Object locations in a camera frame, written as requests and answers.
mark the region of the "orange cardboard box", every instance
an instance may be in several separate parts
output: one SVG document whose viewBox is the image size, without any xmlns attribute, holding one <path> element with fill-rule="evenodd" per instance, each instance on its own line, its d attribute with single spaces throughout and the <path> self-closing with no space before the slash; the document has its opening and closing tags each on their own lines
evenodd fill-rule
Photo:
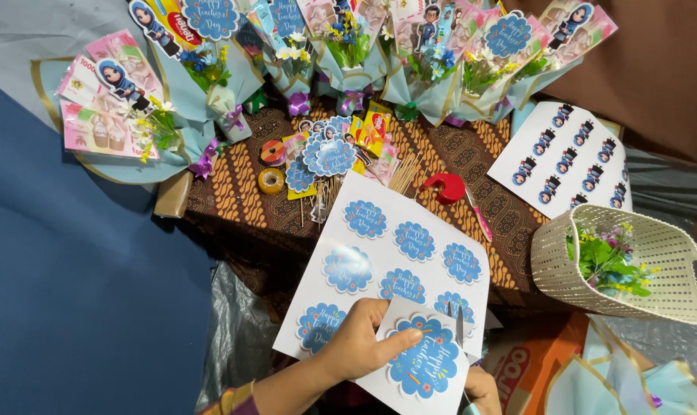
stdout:
<svg viewBox="0 0 697 415">
<path fill-rule="evenodd" d="M 548 384 L 572 353 L 582 353 L 588 325 L 582 313 L 538 315 L 490 346 L 482 368 L 497 381 L 503 414 L 545 413 Z"/>
</svg>

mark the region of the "white paper sheet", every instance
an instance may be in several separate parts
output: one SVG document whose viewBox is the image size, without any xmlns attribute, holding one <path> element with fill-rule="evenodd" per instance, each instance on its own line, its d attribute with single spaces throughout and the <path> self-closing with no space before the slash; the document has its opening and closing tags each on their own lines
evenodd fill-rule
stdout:
<svg viewBox="0 0 697 415">
<path fill-rule="evenodd" d="M 591 112 L 577 106 L 566 111 L 563 106 L 539 103 L 487 174 L 548 218 L 578 203 L 632 211 L 622 143 Z M 568 119 L 561 118 L 564 122 L 557 126 L 555 118 L 560 115 Z M 586 129 L 588 137 L 583 134 Z M 551 133 L 555 137 L 548 139 Z M 566 165 L 565 170 L 559 163 Z"/>
<path fill-rule="evenodd" d="M 398 321 L 411 320 L 414 315 L 419 315 L 426 320 L 436 319 L 441 322 L 444 329 L 448 329 L 450 332 L 455 330 L 456 322 L 454 318 L 430 311 L 403 297 L 396 297 L 392 299 L 390 307 L 387 309 L 387 314 L 384 315 L 384 319 L 376 330 L 377 341 L 387 338 L 391 331 L 397 330 Z M 406 363 L 397 366 L 394 376 L 397 377 L 399 375 L 399 382 L 392 378 L 390 371 L 392 364 L 397 365 L 401 362 L 398 356 L 398 360 L 390 362 L 390 364 L 387 364 L 380 370 L 356 380 L 356 384 L 402 415 L 421 415 L 426 413 L 453 415 L 456 413 L 458 404 L 461 401 L 462 391 L 464 390 L 466 375 L 469 371 L 469 361 L 463 352 L 456 354 L 453 359 L 451 358 L 452 355 L 449 356 L 452 353 L 452 349 L 454 347 L 457 348 L 455 341 L 449 342 L 453 343 L 452 345 L 443 344 L 445 348 L 442 351 L 440 350 L 440 345 L 436 345 L 435 348 L 430 347 L 431 343 L 438 341 L 435 335 L 433 338 L 427 337 L 431 333 L 425 333 L 426 337 L 417 346 L 420 349 L 420 353 L 418 353 L 417 349 L 414 351 L 410 349 L 411 352 L 415 353 L 406 353 L 404 356 L 404 362 Z M 410 372 L 414 372 L 417 377 L 410 377 Z M 402 392 L 402 380 L 409 382 L 410 387 L 427 385 L 426 388 L 442 388 L 443 392 L 434 390 L 433 394 L 427 399 L 417 397 L 415 394 L 407 395 Z"/>
<path fill-rule="evenodd" d="M 357 201 L 373 203 L 380 208 L 386 227 L 380 231 L 378 231 L 379 228 L 369 229 L 373 233 L 366 232 L 367 236 L 359 236 L 357 231 L 350 229 L 349 223 L 345 220 L 347 214 L 344 210 L 350 203 Z M 409 256 L 403 253 L 395 242 L 395 229 L 399 224 L 406 222 L 421 225 L 433 238 L 431 246 L 419 252 L 424 258 L 423 261 L 409 259 Z M 458 280 L 451 276 L 444 266 L 446 260 L 443 255 L 448 245 L 456 248 L 454 251 L 459 253 L 464 251 L 460 247 L 463 245 L 475 259 L 475 261 L 468 259 L 466 262 L 468 266 L 459 265 L 453 268 L 455 275 L 458 275 Z M 354 247 L 358 252 L 347 250 Z M 350 259 L 337 265 L 345 271 L 343 276 L 351 275 L 352 280 L 334 278 L 333 281 L 336 284 L 328 283 L 330 278 L 327 274 L 330 272 L 326 272 L 328 269 L 326 258 L 333 253 Z M 365 254 L 365 258 L 371 263 L 371 269 L 363 262 L 362 254 Z M 328 262 L 337 261 L 337 255 Z M 452 255 L 455 256 L 456 261 L 462 261 L 457 253 L 453 252 Z M 399 281 L 392 283 L 386 281 L 388 275 L 390 280 L 398 278 Z M 361 297 L 390 297 L 388 295 L 390 290 L 387 289 L 386 284 L 394 287 L 395 292 L 404 292 L 407 297 L 420 301 L 427 307 L 428 312 L 431 312 L 434 307 L 442 307 L 443 302 L 441 300 L 439 303 L 438 297 L 444 297 L 446 292 L 450 294 L 450 297 L 457 295 L 452 300 L 454 304 L 458 298 L 466 300 L 468 307 L 464 308 L 464 316 L 468 316 L 466 309 L 473 313 L 467 321 L 470 322 L 473 319 L 474 328 L 470 330 L 471 337 L 466 337 L 464 340 L 464 352 L 478 359 L 482 350 L 482 331 L 489 290 L 489 261 L 484 248 L 411 199 L 349 171 L 299 283 L 277 340 L 274 342 L 274 349 L 298 359 L 304 359 L 318 352 L 320 344 L 332 335 L 339 322 L 343 320 L 344 314 L 356 300 Z M 309 310 L 311 316 L 317 316 L 317 318 L 306 317 L 300 323 L 300 318 L 307 315 L 308 308 L 311 308 Z M 307 332 L 313 330 L 314 325 L 316 332 L 320 331 L 320 339 L 310 337 L 312 340 L 303 342 L 299 335 L 308 336 Z"/>
</svg>

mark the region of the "tape roll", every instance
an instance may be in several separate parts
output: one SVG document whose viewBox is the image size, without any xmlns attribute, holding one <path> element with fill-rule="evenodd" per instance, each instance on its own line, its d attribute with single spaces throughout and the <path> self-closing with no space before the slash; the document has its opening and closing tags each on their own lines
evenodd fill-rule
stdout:
<svg viewBox="0 0 697 415">
<path fill-rule="evenodd" d="M 276 168 L 267 168 L 258 175 L 258 186 L 263 193 L 277 194 L 284 187 L 284 175 Z"/>
<path fill-rule="evenodd" d="M 283 165 L 287 156 L 284 143 L 278 139 L 270 139 L 261 146 L 261 160 L 270 167 Z"/>
</svg>

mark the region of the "sleeve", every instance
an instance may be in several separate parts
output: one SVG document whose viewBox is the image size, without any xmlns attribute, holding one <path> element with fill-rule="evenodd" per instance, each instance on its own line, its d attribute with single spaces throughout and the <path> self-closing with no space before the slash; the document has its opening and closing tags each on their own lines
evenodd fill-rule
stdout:
<svg viewBox="0 0 697 415">
<path fill-rule="evenodd" d="M 199 415 L 259 415 L 253 398 L 254 383 L 246 383 L 240 388 L 225 391 L 220 400 L 206 408 Z"/>
</svg>

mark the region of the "scissors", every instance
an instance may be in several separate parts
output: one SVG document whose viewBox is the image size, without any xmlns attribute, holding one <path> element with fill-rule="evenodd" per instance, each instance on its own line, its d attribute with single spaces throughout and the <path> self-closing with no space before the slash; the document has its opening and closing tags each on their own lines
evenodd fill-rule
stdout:
<svg viewBox="0 0 697 415">
<path fill-rule="evenodd" d="M 453 318 L 453 314 L 451 313 L 451 302 L 448 302 L 448 307 L 446 309 L 446 314 Z M 461 305 L 458 305 L 458 314 L 456 316 L 456 343 L 458 344 L 458 347 L 464 348 L 464 311 L 461 309 Z M 469 399 L 469 395 L 466 394 L 466 391 L 464 391 L 464 397 L 466 398 L 466 401 L 469 403 L 470 406 L 474 406 L 472 403 L 472 400 Z"/>
</svg>

